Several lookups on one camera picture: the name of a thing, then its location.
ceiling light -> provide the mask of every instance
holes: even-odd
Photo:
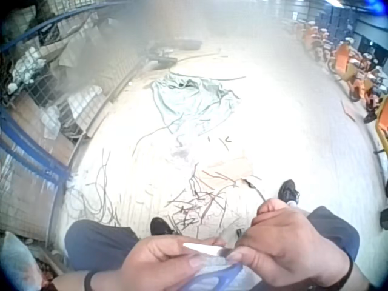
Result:
[[[339,2],[339,0],[326,0],[326,2],[332,4],[334,7],[343,8],[344,6]]]

floor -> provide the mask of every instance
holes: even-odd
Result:
[[[236,112],[182,147],[166,129],[143,138],[136,147],[142,136],[165,126],[153,103],[150,84],[167,70],[144,70],[128,84],[88,144],[68,185],[58,229],[60,248],[64,248],[64,234],[73,221],[98,220],[83,211],[79,197],[83,193],[92,205],[99,205],[96,191],[101,187],[95,183],[104,183],[102,172],[117,213],[117,219],[109,221],[108,211],[104,222],[130,226],[145,237],[150,235],[153,216],[168,220],[179,211],[182,204],[169,201],[183,189],[186,192],[179,200],[192,198],[189,179],[196,164],[207,169],[237,159],[244,169],[239,175],[261,179],[255,185],[265,199],[275,197],[281,183],[292,178],[301,193],[301,208],[312,211],[324,205],[355,226],[361,237],[356,262],[371,282],[381,282],[388,270],[388,233],[378,223],[386,206],[386,178],[381,170],[382,165],[386,168],[386,158],[380,162],[373,154],[378,148],[373,126],[363,124],[362,105],[351,104],[341,86],[306,55],[293,36],[275,30],[263,33],[258,41],[212,39],[200,52],[175,54],[182,59],[213,53],[179,62],[171,68],[173,72],[218,79],[246,76],[222,82],[241,98]],[[355,122],[344,114],[343,105],[353,110]],[[226,138],[231,141],[228,149],[219,140]],[[108,154],[106,167],[101,167]],[[226,199],[224,213],[213,205],[201,225],[188,226],[183,234],[200,238],[222,235],[233,240],[235,229],[248,227],[263,202],[240,182],[229,187],[219,203],[223,205]]]

fence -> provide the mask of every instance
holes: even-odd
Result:
[[[77,149],[150,44],[258,39],[259,15],[311,20],[324,12],[319,3],[46,0],[9,14],[0,55],[0,230],[49,240]]]

black wristband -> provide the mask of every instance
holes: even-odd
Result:
[[[85,291],[93,291],[93,289],[90,285],[90,282],[92,281],[92,277],[95,275],[95,273],[97,273],[97,272],[89,272],[88,274],[86,274],[85,280],[84,280],[84,290]]]
[[[349,280],[349,277],[350,277],[350,274],[352,274],[352,271],[353,271],[353,259],[352,257],[347,253],[345,252],[347,257],[349,258],[349,262],[350,262],[350,265],[349,265],[349,270],[347,271],[346,275],[343,276],[337,283],[329,286],[329,287],[326,287],[324,288],[324,290],[332,290],[332,291],[338,291],[338,290],[341,290],[342,287],[345,286],[347,280]]]

gray cloth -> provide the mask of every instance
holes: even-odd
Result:
[[[240,103],[219,81],[169,73],[152,84],[153,100],[171,133],[199,136],[223,123]]]

